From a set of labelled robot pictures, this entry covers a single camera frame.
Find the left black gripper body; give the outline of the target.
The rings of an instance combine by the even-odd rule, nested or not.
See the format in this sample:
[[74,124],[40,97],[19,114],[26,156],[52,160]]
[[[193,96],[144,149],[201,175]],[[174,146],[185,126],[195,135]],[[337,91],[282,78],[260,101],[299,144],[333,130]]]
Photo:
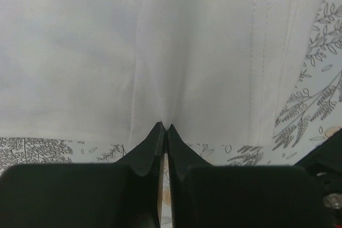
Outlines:
[[312,177],[333,226],[341,227],[341,130],[295,165]]

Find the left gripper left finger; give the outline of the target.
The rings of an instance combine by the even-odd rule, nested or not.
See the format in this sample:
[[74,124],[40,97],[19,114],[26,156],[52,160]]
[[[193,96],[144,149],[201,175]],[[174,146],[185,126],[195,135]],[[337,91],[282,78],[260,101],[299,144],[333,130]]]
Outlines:
[[1,175],[1,227],[159,227],[165,128],[113,163],[18,164]]

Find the white t shirt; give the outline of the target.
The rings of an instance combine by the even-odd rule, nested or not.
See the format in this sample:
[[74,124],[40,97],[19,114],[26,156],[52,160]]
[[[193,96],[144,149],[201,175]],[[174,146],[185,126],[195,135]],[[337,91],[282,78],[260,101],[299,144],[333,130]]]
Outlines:
[[1,0],[1,136],[268,145],[321,0]]

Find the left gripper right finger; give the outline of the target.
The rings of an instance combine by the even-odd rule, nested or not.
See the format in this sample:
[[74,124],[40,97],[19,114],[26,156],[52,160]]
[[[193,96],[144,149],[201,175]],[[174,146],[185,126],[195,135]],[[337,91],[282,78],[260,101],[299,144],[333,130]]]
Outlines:
[[167,131],[173,227],[333,227],[295,166],[214,166]]

